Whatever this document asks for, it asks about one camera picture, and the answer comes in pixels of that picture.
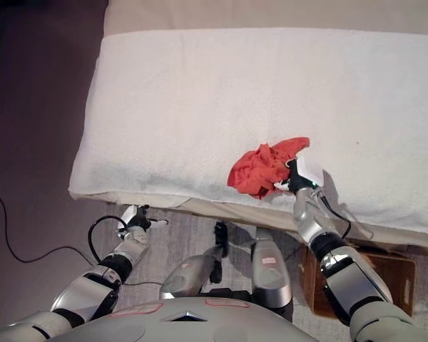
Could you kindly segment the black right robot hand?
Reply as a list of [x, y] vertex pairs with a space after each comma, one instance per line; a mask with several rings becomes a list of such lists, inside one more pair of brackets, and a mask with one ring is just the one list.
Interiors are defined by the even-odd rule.
[[303, 188], [316, 190], [324, 185], [323, 168], [302, 155], [288, 160], [285, 167], [288, 169], [287, 177], [274, 184], [278, 190], [296, 195]]

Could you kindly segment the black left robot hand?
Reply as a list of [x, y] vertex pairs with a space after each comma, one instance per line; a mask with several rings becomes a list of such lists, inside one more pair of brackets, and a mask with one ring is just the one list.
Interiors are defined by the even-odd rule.
[[147, 216], [148, 205], [128, 206], [119, 219], [116, 234], [121, 244], [148, 246], [148, 230], [168, 226], [166, 219], [154, 219]]

